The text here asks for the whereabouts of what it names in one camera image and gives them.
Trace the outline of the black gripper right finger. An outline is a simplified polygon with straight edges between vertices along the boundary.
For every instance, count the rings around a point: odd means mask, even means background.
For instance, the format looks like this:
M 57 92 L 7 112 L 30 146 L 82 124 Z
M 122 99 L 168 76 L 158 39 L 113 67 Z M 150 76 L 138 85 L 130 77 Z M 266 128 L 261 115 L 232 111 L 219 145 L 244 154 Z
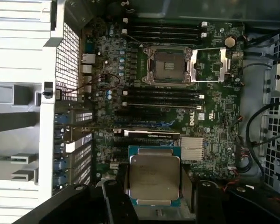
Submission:
M 280 224 L 280 195 L 265 185 L 215 181 L 181 165 L 182 194 L 197 224 Z

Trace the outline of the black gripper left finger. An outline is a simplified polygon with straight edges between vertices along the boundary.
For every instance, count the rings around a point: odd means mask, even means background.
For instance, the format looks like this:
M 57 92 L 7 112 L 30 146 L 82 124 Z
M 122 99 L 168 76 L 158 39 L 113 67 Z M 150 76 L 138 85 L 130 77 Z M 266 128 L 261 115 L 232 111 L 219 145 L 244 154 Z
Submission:
M 26 215 L 17 224 L 137 224 L 138 216 L 124 192 L 129 165 L 122 163 L 114 180 L 102 186 L 73 184 Z

